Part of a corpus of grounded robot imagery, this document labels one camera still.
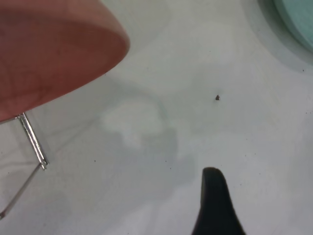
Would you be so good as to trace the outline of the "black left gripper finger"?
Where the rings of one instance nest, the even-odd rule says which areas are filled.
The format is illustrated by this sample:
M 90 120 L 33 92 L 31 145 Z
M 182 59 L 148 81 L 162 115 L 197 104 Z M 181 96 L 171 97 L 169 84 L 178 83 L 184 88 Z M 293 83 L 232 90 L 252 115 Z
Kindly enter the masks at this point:
M 244 235 L 223 173 L 215 167 L 202 171 L 201 205 L 194 235 Z

